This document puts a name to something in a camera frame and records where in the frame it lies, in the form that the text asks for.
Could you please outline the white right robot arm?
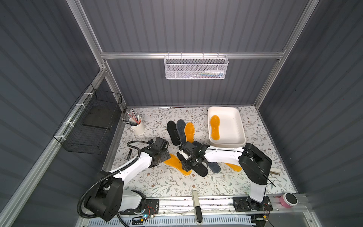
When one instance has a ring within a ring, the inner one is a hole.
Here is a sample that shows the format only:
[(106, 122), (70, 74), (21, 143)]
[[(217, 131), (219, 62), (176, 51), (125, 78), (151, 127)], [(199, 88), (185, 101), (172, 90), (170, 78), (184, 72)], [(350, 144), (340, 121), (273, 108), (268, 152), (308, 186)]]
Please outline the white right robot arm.
[(179, 147), (177, 157), (184, 171), (193, 170), (201, 177), (208, 174), (205, 163), (240, 166), (251, 181), (249, 198), (257, 204), (263, 202), (272, 160), (255, 145), (247, 143), (239, 148), (219, 148), (197, 141), (186, 142)]

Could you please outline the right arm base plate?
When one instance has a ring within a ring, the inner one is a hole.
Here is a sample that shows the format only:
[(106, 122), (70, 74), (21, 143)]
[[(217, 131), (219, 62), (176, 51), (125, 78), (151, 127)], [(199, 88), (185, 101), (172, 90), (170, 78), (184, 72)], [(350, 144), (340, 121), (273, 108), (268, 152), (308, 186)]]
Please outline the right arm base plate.
[(273, 211), (272, 203), (268, 196), (264, 196), (262, 202), (257, 202), (251, 199), (250, 196), (233, 197), (232, 200), (232, 205), (236, 212)]

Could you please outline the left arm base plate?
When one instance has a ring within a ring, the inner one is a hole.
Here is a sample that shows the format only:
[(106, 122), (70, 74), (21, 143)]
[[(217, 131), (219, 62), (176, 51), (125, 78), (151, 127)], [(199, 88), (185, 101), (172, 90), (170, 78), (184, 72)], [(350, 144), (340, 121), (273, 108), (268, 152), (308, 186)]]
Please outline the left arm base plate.
[(160, 200), (159, 199), (146, 199), (144, 202), (142, 202), (141, 208), (136, 209), (128, 209), (124, 211), (120, 211), (121, 215), (144, 215), (144, 214), (150, 214), (150, 215), (156, 215), (159, 213), (159, 205)]

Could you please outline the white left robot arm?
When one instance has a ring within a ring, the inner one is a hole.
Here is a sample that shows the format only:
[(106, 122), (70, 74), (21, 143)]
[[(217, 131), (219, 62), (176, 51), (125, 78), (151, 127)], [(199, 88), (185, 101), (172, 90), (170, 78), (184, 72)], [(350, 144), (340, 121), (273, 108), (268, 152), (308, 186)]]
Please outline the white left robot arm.
[(99, 179), (83, 193), (77, 203), (80, 217), (99, 217), (110, 221), (124, 211), (144, 211), (146, 196), (138, 190), (125, 193), (125, 185), (140, 172), (169, 160), (169, 142), (157, 137), (155, 141), (130, 141), (127, 146), (136, 150), (137, 155), (110, 172), (98, 173)]

